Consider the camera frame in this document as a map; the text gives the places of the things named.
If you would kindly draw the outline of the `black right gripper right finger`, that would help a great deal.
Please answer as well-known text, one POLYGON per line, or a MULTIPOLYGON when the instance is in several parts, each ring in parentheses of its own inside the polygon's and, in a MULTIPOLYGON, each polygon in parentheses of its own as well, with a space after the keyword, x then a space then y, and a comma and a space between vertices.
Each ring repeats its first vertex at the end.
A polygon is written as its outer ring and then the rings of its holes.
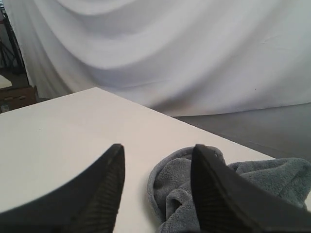
POLYGON ((205 145, 193 148, 190 183, 203 233, 309 233, 311 214, 259 189, 205 145))

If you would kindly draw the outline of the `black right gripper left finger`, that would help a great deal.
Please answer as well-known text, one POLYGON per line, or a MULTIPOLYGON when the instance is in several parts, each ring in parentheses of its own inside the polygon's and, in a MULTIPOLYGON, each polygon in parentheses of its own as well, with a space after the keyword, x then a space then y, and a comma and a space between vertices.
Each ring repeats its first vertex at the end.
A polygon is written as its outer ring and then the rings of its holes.
POLYGON ((125 180, 124 147, 113 144, 56 190, 0 215, 2 233, 111 233, 125 180))

